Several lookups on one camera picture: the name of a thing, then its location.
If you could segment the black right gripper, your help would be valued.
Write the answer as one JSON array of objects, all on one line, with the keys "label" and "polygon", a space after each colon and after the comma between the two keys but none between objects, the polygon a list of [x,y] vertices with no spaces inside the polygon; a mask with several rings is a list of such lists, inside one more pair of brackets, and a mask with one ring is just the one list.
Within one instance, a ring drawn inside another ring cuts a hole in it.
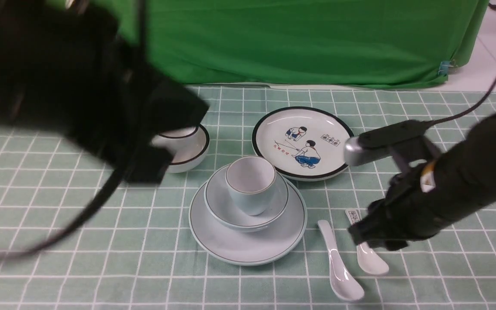
[{"label": "black right gripper", "polygon": [[353,243],[399,251],[409,242],[436,236],[446,222],[419,200],[423,196],[417,172],[395,175],[386,196],[371,203],[367,215],[348,228]]}]

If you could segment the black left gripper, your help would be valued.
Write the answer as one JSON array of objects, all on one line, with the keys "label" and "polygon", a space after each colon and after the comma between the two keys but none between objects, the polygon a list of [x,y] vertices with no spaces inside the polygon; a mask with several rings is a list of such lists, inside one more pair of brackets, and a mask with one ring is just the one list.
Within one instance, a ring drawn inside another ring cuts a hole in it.
[{"label": "black left gripper", "polygon": [[0,126],[55,132],[118,171],[130,184],[159,184],[171,151],[158,133],[197,126],[208,104],[125,41],[104,7],[79,0],[0,0]]}]

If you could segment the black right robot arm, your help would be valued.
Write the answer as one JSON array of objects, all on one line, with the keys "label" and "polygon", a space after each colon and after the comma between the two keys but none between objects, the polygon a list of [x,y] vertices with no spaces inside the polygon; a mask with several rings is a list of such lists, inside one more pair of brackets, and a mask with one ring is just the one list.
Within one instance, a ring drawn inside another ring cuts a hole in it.
[{"label": "black right robot arm", "polygon": [[425,132],[432,121],[407,120],[350,138],[344,159],[360,166],[391,157],[400,172],[386,196],[348,232],[355,245],[397,251],[496,202],[496,113],[446,152]]}]

